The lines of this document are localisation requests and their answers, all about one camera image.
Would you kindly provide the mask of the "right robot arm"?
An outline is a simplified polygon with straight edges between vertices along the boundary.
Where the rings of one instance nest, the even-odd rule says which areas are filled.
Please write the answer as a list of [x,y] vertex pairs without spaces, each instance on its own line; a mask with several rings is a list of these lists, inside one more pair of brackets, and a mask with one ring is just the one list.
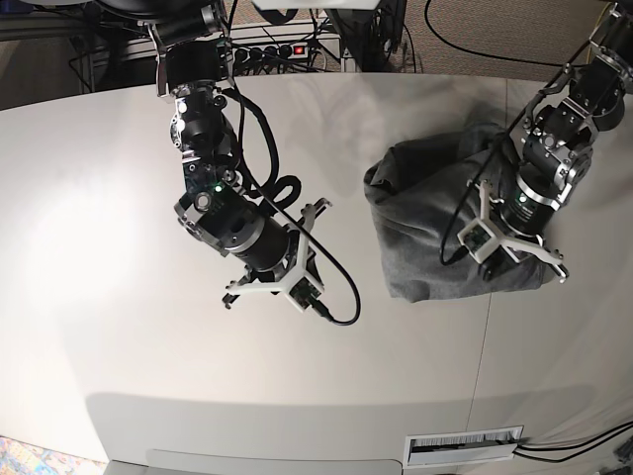
[[[174,210],[195,239],[221,256],[232,255],[244,274],[223,297],[230,307],[239,296],[281,294],[299,311],[325,315],[324,288],[316,253],[306,233],[327,206],[308,204],[297,225],[274,216],[297,200],[301,183],[279,173],[272,131],[261,110],[237,90],[233,78],[228,15],[222,1],[104,1],[108,12],[146,27],[156,51],[156,86],[171,99],[175,113],[170,139],[181,153],[185,192]],[[271,158],[262,185],[248,175],[240,144],[242,126],[225,114],[228,100],[258,119]]]

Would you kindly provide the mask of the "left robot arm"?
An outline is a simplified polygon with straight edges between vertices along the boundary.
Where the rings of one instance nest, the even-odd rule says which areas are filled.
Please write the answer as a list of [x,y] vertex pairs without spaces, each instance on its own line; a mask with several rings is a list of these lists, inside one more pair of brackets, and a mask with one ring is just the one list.
[[632,91],[631,2],[613,4],[588,46],[589,63],[567,64],[525,107],[522,152],[508,191],[497,193],[480,177],[471,183],[480,209],[457,238],[486,281],[529,258],[548,265],[560,280],[569,276],[543,232],[588,173],[598,134],[624,117],[624,98]]

